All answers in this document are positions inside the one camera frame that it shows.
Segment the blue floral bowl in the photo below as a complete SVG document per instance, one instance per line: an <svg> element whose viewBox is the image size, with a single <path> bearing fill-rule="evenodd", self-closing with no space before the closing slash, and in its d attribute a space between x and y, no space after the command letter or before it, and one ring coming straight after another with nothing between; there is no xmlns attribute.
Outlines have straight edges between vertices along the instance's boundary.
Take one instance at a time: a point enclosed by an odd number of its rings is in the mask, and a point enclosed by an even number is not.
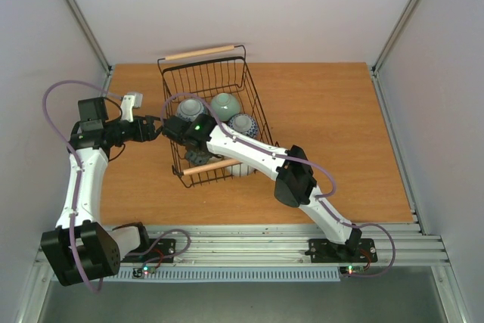
<svg viewBox="0 0 484 323"><path fill-rule="evenodd" d="M196 118L206 114L205 105L196 98L187 98L179 103L175 115L188 122L193 122Z"/></svg>

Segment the plain white bowl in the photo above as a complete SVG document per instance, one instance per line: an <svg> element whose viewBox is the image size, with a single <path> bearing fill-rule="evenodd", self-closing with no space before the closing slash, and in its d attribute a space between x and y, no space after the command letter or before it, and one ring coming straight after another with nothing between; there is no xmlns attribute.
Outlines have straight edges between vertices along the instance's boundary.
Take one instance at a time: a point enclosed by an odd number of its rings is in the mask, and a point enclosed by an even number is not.
<svg viewBox="0 0 484 323"><path fill-rule="evenodd" d="M227 170L235 177L245 177L255 172L255 169L246 163L239 163L234 164L233 166L228 166Z"/></svg>

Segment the celadon green bowl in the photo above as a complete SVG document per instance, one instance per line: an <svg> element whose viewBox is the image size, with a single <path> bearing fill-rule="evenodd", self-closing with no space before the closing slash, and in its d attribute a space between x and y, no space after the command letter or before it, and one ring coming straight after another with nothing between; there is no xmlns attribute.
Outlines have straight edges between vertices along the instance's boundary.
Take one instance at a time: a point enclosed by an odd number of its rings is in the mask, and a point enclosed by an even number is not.
<svg viewBox="0 0 484 323"><path fill-rule="evenodd" d="M240 103L230 93L217 94L212 98L210 106L222 122L228 121L234 115L240 113Z"/></svg>

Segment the red patterned bowl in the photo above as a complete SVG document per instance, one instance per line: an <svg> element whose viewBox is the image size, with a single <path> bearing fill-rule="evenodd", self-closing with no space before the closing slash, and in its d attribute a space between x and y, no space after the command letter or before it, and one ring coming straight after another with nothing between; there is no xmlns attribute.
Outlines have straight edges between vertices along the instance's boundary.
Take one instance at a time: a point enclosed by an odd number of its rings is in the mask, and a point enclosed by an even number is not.
<svg viewBox="0 0 484 323"><path fill-rule="evenodd" d="M259 135L258 124L249 114L236 114L227 122L227 124L231 129L250 138L257 138Z"/></svg>

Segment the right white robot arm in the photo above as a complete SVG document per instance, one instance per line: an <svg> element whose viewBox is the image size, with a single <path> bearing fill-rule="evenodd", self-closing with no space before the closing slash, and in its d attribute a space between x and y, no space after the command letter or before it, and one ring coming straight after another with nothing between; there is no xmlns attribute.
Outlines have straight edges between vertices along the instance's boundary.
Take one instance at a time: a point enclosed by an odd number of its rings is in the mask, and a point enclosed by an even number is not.
<svg viewBox="0 0 484 323"><path fill-rule="evenodd" d="M170 116L163 121L162 134L189 151L234 159L266 175L275 182L276 200L310 217L329 240L333 255L349 260L359 254L361 230L330 204L336 185L326 194L321 191L314 177L314 170L321 167L308 161L302 148L265 144L206 114L193 122Z"/></svg>

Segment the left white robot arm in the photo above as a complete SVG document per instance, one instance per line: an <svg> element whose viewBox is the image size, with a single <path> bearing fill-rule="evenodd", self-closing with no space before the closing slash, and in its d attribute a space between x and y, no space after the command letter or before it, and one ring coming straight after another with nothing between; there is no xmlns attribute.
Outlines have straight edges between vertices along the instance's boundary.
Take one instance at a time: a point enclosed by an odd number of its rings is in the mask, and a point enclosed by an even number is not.
<svg viewBox="0 0 484 323"><path fill-rule="evenodd" d="M116 107L119 116L108 116L106 98L78 103L79 121L67 142L70 177L61 215L51 231L42 234L41 248L63 286L91 283L116 275L127 256L146 260L152 242L140 222L111 231L100 223L101 190L113 147L129 141L153 141L160 134L156 116L136 116L142 95L130 92Z"/></svg>

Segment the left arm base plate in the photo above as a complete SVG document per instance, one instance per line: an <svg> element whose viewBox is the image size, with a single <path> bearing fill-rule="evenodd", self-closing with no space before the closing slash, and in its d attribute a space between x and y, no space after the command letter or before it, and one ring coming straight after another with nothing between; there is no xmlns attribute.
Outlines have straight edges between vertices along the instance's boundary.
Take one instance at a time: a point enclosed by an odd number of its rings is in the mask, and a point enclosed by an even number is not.
<svg viewBox="0 0 484 323"><path fill-rule="evenodd" d="M160 261L160 257L164 256L164 262L172 262L173 258L168 257L176 252L176 240L174 238L163 238L157 242L153 249L144 255L126 256L121 260L121 263L138 263L141 264L148 259L154 259L155 262Z"/></svg>

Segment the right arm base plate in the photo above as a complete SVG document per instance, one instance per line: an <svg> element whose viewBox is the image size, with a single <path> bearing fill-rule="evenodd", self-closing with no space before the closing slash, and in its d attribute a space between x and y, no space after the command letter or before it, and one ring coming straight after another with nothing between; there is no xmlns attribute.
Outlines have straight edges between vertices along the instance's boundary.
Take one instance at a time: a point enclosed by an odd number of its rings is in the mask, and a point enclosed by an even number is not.
<svg viewBox="0 0 484 323"><path fill-rule="evenodd" d="M312 263L363 263L377 262L377 249L370 238L362 238L355 246L335 244L328 239L315 238L308 241L308 250L304 253Z"/></svg>

